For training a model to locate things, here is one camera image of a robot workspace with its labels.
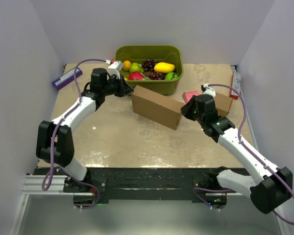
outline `yellow mango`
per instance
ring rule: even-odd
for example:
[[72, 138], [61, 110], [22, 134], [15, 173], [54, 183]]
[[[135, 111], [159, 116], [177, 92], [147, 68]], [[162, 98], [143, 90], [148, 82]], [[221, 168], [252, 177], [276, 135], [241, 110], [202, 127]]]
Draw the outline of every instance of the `yellow mango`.
[[165, 62], [160, 62], [153, 68], [156, 72], [169, 73], [174, 71], [175, 66]]

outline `marble table surface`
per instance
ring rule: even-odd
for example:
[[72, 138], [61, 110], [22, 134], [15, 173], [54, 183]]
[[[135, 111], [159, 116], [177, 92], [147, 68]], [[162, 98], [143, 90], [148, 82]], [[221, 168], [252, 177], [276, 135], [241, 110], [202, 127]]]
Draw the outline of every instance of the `marble table surface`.
[[[65, 72], [76, 64], [67, 64]], [[90, 80], [93, 68], [106, 64], [82, 64], [81, 87]], [[230, 85], [232, 71], [225, 64], [184, 64], [184, 75], [170, 97], [183, 102], [183, 92], [200, 90], [204, 83]], [[228, 95], [227, 88], [216, 91]], [[59, 91], [52, 119], [76, 100], [74, 82]], [[227, 116], [237, 127], [243, 119], [239, 100], [234, 100]], [[243, 136], [251, 142], [247, 123]], [[73, 134], [75, 157], [86, 167], [242, 167], [223, 147], [207, 137], [197, 122], [182, 117], [176, 131], [133, 112], [131, 97], [108, 96], [102, 106]], [[38, 167], [49, 164], [40, 161]]]

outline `green plastic bin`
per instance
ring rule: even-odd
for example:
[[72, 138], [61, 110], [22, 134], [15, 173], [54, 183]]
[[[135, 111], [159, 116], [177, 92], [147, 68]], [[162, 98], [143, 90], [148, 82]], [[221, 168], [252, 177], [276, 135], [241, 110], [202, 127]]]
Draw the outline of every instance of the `green plastic bin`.
[[[137, 85], [145, 87], [154, 92], [171, 95], [176, 91], [177, 85], [183, 76], [183, 64], [179, 49], [169, 45], [131, 45], [119, 48], [115, 55], [115, 60], [124, 62], [129, 60], [131, 63], [142, 64], [146, 59], [157, 60], [158, 62], [172, 63], [175, 65], [175, 72], [178, 75], [176, 80], [145, 80], [129, 81], [129, 86]], [[129, 77], [129, 72], [121, 71], [124, 77]]]

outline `purple box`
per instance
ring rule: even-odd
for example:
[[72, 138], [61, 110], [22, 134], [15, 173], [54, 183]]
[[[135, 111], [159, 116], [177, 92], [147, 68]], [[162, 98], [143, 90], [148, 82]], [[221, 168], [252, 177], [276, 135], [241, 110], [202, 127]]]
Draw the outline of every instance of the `purple box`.
[[[52, 82], [53, 86], [58, 90], [65, 87], [66, 85], [68, 85], [70, 82], [74, 80], [73, 73], [74, 73], [74, 69], [68, 71], [67, 73], [63, 74], [61, 77], [55, 79]], [[76, 78], [78, 78], [82, 74], [83, 74], [82, 70], [80, 70], [80, 68], [77, 68]]]

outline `wall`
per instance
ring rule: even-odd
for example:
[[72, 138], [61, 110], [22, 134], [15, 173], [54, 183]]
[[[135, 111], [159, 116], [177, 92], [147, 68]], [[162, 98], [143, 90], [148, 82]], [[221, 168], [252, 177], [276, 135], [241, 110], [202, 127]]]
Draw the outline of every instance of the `wall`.
[[172, 44], [185, 63], [237, 64], [274, 0], [31, 0], [61, 61]]
[[[294, 0], [275, 1], [239, 70], [260, 151], [294, 174]], [[283, 210], [294, 221], [294, 201]]]
[[7, 234], [27, 172], [37, 158], [40, 121], [50, 118], [62, 72], [32, 4], [0, 0], [0, 235]]

